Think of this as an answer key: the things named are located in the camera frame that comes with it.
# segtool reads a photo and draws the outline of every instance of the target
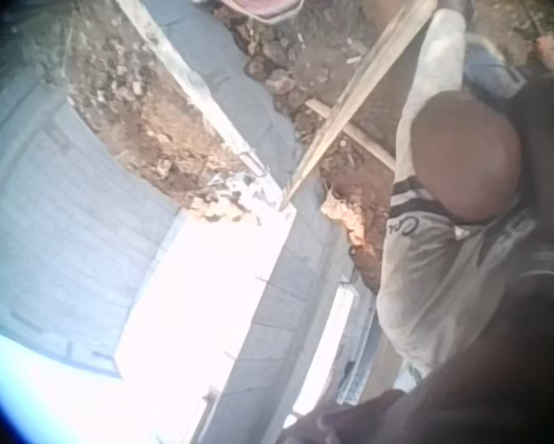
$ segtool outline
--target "dirt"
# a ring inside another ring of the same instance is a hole
[[[272,28],[224,6],[215,6],[213,13],[251,58],[251,77],[265,82],[278,69],[295,81],[290,92],[275,95],[275,109],[293,120],[299,141],[309,145],[322,120],[301,105],[302,99],[317,97],[333,105],[404,3],[307,0],[297,17]],[[554,0],[477,0],[472,31],[487,36],[528,77],[541,75],[547,71],[538,61],[535,41],[554,33]],[[352,119],[391,154],[424,37],[422,31]],[[333,143],[320,172],[331,190],[323,211],[346,226],[352,259],[376,293],[393,175],[345,135]]]
[[[123,166],[194,216],[249,216],[226,185],[245,166],[116,3],[78,1],[54,23],[55,32],[33,30],[31,56],[47,81],[68,86],[71,104]]]

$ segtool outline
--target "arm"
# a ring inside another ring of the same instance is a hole
[[[441,8],[433,16],[398,126],[395,182],[414,174],[410,129],[418,112],[438,93],[462,88],[465,31],[466,19],[456,10]]]

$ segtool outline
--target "wooden plank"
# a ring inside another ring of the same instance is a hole
[[[436,9],[437,0],[412,0],[389,23],[337,100],[330,117],[315,135],[314,141],[293,174],[281,208],[290,202],[293,194],[318,164],[330,144],[400,58],[416,34],[433,16]]]
[[[305,102],[305,105],[313,110],[317,115],[328,118],[332,113],[329,106],[324,105],[316,99],[310,99]],[[394,156],[388,153],[379,143],[371,140],[361,129],[355,127],[351,123],[347,123],[342,130],[355,142],[359,143],[368,153],[372,154],[377,160],[388,167],[392,172],[396,167]]]

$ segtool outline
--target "black stripe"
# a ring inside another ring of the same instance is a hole
[[[449,218],[439,202],[427,201],[426,199],[411,199],[408,202],[392,206],[389,209],[389,219],[394,219],[405,213],[414,213],[417,211]]]
[[[423,185],[421,185],[421,182],[418,181],[416,176],[410,176],[405,180],[394,183],[394,190],[391,195],[397,196],[398,194],[403,194],[406,191],[422,190],[423,188]]]

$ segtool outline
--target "gray siding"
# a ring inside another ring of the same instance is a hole
[[[32,70],[0,92],[0,333],[116,372],[122,328],[178,211]]]

